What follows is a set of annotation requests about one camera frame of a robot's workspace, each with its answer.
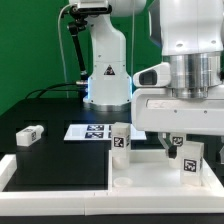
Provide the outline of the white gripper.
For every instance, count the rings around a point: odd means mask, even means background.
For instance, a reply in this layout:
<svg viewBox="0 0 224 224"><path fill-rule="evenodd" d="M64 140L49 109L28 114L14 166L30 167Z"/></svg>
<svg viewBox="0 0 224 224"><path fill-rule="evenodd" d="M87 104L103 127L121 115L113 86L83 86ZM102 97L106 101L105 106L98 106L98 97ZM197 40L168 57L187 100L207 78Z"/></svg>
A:
<svg viewBox="0 0 224 224"><path fill-rule="evenodd" d="M131 119L140 131L160 132L158 139L170 159L177 147L169 133L221 136L220 163L224 164L224 84L211 87L205 99L177 99L167 88L170 65L162 62L133 76Z"/></svg>

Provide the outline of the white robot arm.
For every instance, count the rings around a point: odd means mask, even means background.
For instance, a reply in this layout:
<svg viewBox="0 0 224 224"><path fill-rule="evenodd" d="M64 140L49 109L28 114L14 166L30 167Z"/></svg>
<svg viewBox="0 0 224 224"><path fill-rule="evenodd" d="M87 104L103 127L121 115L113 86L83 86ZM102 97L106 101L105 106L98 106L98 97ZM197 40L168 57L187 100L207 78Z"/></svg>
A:
<svg viewBox="0 0 224 224"><path fill-rule="evenodd" d="M109 54L110 13L124 11L123 0L69 0L71 14L93 24L97 67L88 79L84 103L97 109L124 104L127 87L105 78L119 68L120 50ZM136 129L157 133L224 135L224 82L221 78L224 0L154 0L148 8L149 38L161 47L162 62L137 72L131 119Z"/></svg>

